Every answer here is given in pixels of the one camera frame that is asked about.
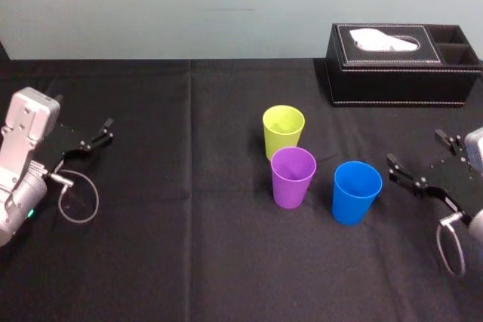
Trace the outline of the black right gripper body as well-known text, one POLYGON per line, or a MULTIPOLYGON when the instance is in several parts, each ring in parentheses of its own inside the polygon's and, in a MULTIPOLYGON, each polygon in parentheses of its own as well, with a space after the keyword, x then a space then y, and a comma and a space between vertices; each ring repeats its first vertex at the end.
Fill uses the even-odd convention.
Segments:
POLYGON ((423 172, 423 196, 442 201, 471 222, 482 211, 482 176, 461 150, 438 158, 423 172))

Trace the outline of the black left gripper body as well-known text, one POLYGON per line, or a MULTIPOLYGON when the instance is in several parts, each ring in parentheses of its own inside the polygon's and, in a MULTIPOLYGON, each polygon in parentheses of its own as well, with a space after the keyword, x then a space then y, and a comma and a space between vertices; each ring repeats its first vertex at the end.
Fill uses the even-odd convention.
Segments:
POLYGON ((91 144, 83 132, 65 124, 56 124, 44 138, 33 155, 33 164, 46 173, 53 173, 69 158, 77 158, 91 152, 91 144))

